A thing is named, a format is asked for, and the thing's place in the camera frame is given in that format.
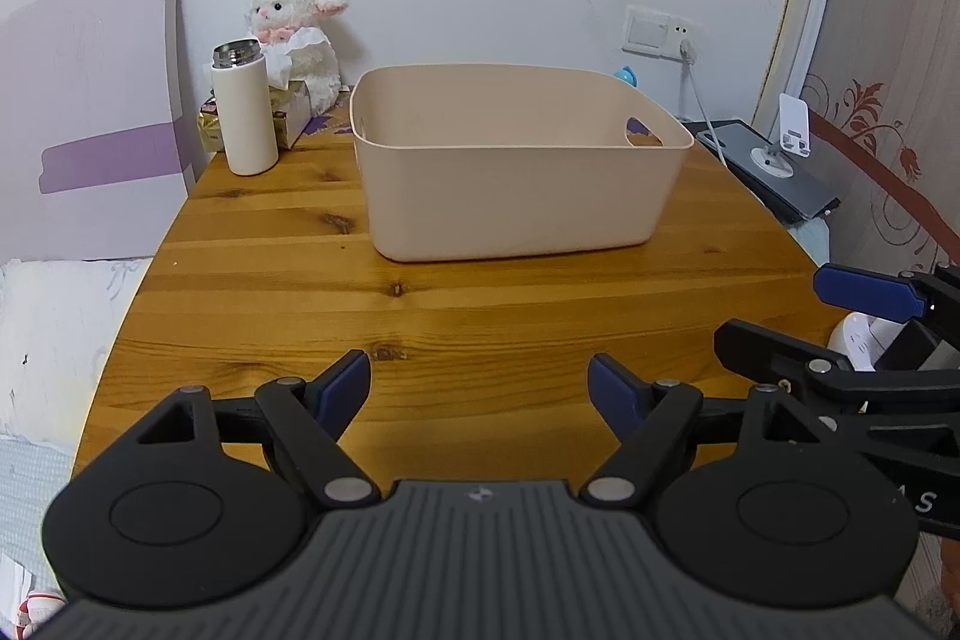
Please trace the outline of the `gold wrapped box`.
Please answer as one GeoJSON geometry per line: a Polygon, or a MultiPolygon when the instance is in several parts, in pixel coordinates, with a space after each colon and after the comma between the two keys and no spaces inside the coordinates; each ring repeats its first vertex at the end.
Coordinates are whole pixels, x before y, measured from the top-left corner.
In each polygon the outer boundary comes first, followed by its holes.
{"type": "Polygon", "coordinates": [[[223,151],[223,135],[221,135],[220,119],[215,94],[210,94],[205,103],[197,112],[197,130],[199,130],[202,148],[208,154],[217,154],[223,151]]]}

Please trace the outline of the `white plush lamb toy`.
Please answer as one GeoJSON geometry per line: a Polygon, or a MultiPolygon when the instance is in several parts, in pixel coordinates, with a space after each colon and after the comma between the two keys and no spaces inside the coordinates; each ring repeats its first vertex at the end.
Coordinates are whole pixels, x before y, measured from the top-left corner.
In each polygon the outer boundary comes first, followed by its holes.
{"type": "Polygon", "coordinates": [[[314,115],[334,107],[342,74],[322,25],[343,13],[347,0],[249,0],[245,15],[267,64],[268,84],[286,91],[303,85],[314,115]]]}

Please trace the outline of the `blue small toy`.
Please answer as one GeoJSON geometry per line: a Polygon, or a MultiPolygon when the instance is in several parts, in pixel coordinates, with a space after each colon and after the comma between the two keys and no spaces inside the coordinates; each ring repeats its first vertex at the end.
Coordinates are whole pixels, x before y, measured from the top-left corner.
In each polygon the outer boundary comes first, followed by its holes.
{"type": "Polygon", "coordinates": [[[632,88],[636,88],[636,86],[638,86],[638,76],[636,76],[636,73],[631,67],[622,67],[615,71],[613,76],[615,76],[617,80],[623,81],[627,85],[630,85],[632,88]]]}

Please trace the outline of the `light blue bed sheet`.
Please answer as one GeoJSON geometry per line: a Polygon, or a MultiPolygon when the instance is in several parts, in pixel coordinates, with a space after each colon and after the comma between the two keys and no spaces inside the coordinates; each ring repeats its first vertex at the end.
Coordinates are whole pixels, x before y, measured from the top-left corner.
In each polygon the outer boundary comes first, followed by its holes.
{"type": "Polygon", "coordinates": [[[2,438],[2,552],[34,575],[36,588],[59,588],[44,554],[41,526],[50,502],[70,479],[72,464],[70,456],[47,445],[2,438]]]}

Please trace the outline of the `red white object on floor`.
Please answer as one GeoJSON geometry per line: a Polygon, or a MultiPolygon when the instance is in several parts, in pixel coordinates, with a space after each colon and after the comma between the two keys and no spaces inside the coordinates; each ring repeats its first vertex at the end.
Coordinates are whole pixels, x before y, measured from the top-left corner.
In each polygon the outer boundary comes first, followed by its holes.
{"type": "Polygon", "coordinates": [[[34,573],[25,565],[2,554],[0,565],[0,609],[2,637],[29,638],[65,606],[60,591],[39,587],[34,573]]]}

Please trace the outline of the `white pillow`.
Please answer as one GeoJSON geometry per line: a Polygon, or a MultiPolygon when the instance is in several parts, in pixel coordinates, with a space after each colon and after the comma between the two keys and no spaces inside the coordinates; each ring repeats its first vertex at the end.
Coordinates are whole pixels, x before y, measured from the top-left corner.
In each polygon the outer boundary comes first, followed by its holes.
{"type": "Polygon", "coordinates": [[[148,268],[147,259],[2,266],[5,437],[75,452],[148,268]]]}

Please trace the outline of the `tissue box with tissue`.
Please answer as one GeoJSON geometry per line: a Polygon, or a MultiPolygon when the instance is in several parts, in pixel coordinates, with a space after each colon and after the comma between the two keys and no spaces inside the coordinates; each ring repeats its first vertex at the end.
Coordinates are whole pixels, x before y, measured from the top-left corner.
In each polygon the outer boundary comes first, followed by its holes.
{"type": "Polygon", "coordinates": [[[278,146],[291,149],[314,117],[313,92],[327,86],[327,35],[299,28],[285,41],[262,47],[278,146]]]}

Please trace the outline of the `white thermos bottle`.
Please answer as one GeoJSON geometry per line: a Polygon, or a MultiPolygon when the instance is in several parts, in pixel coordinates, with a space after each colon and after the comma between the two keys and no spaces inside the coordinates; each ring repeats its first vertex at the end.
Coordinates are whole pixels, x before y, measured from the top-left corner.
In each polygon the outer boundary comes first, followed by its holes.
{"type": "Polygon", "coordinates": [[[213,49],[213,96],[229,170],[259,175],[278,163],[267,67],[257,39],[236,39],[213,49]]]}

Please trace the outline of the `grey laptop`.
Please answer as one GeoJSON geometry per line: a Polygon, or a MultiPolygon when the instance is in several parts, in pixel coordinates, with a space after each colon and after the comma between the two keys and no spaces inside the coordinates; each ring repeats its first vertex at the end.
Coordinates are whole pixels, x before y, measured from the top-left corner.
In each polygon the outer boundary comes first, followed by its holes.
{"type": "Polygon", "coordinates": [[[805,169],[799,156],[775,148],[742,120],[718,120],[713,125],[685,122],[685,126],[788,226],[825,218],[841,203],[805,169]]]}

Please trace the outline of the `purple white headboard panel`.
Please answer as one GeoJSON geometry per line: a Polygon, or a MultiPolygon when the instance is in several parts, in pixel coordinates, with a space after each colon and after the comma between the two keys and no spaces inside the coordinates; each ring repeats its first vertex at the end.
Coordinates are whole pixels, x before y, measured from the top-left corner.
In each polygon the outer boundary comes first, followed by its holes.
{"type": "Polygon", "coordinates": [[[151,257],[202,161],[178,0],[36,0],[3,19],[3,260],[151,257]]]}

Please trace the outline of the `beige plastic storage bin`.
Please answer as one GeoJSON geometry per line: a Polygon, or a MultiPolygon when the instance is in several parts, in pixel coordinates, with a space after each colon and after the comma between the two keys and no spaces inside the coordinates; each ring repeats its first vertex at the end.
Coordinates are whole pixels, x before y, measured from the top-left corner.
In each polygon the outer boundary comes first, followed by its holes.
{"type": "Polygon", "coordinates": [[[615,76],[530,65],[376,68],[350,122],[371,241],[394,262],[640,245],[695,144],[615,76]]]}

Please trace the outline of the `white phone stand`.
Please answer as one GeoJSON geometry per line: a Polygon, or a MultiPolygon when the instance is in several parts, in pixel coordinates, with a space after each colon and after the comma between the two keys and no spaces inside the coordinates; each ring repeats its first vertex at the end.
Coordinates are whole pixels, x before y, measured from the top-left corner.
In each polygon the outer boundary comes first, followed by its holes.
{"type": "Polygon", "coordinates": [[[773,140],[750,151],[750,159],[763,174],[786,181],[796,174],[793,159],[811,156],[809,106],[799,97],[781,92],[775,131],[773,140]]]}

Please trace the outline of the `white wall switch socket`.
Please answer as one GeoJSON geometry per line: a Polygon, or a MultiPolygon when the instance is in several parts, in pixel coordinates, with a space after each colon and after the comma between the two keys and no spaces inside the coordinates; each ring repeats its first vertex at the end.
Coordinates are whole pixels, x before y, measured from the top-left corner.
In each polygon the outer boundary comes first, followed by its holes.
{"type": "Polygon", "coordinates": [[[702,34],[697,23],[683,16],[628,5],[620,49],[641,57],[694,64],[701,53],[702,34]]]}

